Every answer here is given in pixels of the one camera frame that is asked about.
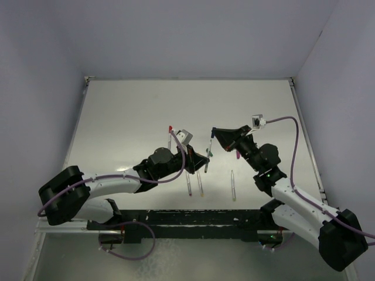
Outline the yellow marker pen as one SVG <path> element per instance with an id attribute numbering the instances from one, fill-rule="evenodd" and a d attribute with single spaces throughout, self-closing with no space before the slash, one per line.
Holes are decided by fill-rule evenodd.
<path id="1" fill-rule="evenodd" d="M 202 178 L 201 178 L 201 175 L 200 175 L 200 172 L 197 171 L 197 182 L 198 182 L 198 186 L 199 186 L 199 193 L 200 193 L 200 196 L 203 197 L 204 196 L 204 191 L 203 191 L 203 185 L 202 185 Z"/>

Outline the purple marker pen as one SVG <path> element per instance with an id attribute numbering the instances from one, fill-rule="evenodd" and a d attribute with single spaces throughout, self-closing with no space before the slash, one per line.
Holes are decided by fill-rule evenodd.
<path id="1" fill-rule="evenodd" d="M 191 188 L 190 176 L 189 176 L 188 172 L 186 172 L 186 183 L 187 183 L 188 195 L 191 197 L 192 196 L 192 188 Z"/>

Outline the red marker pen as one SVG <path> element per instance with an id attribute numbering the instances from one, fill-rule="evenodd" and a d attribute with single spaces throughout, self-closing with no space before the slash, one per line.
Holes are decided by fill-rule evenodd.
<path id="1" fill-rule="evenodd" d="M 168 149 L 170 150 L 171 149 L 171 140 L 172 140 L 172 137 L 171 137 L 171 134 L 168 133 Z"/>

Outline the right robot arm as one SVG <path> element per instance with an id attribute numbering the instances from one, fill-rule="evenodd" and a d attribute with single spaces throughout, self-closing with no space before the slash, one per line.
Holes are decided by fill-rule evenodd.
<path id="1" fill-rule="evenodd" d="M 213 128 L 212 136 L 226 152 L 239 152 L 257 173 L 253 177 L 255 185 L 272 197 L 272 209 L 260 216 L 265 228 L 278 225 L 297 234 L 338 272 L 368 250 L 356 215 L 350 210 L 339 211 L 297 188 L 278 167 L 281 159 L 275 145 L 258 146 L 247 125 L 238 129 Z"/>

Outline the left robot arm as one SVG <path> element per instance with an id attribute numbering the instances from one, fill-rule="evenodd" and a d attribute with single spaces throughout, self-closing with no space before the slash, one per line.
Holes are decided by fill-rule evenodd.
<path id="1" fill-rule="evenodd" d="M 43 207 L 38 215 L 46 217 L 52 226 L 81 219 L 115 229 L 121 216 L 110 195 L 149 191 L 168 183 L 167 176 L 171 174 L 194 174 L 208 162 L 208 157 L 187 146 L 176 154 L 167 148 L 158 148 L 140 164 L 114 174 L 84 174 L 78 166 L 69 166 L 39 189 Z"/>

